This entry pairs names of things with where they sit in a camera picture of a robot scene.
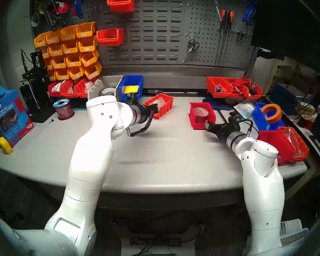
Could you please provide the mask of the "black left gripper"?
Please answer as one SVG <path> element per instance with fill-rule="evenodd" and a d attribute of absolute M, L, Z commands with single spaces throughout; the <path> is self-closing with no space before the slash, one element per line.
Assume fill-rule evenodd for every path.
<path fill-rule="evenodd" d="M 144 104 L 139 104 L 139 111 L 140 111 L 140 120 L 139 120 L 139 124 L 145 123 L 151 112 L 153 112 L 153 115 L 156 115 L 157 113 L 159 113 L 159 104 L 158 103 L 154 103 L 151 104 L 149 106 L 146 106 Z"/>

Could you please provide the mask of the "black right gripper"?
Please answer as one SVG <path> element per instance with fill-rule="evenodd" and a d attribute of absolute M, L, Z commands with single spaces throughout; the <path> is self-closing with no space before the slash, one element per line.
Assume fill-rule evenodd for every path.
<path fill-rule="evenodd" d="M 207 121 L 207 132 L 214 132 L 217 138 L 221 141 L 227 141 L 227 138 L 231 133 L 233 133 L 233 124 L 223 123 L 223 124 L 214 124 Z"/>

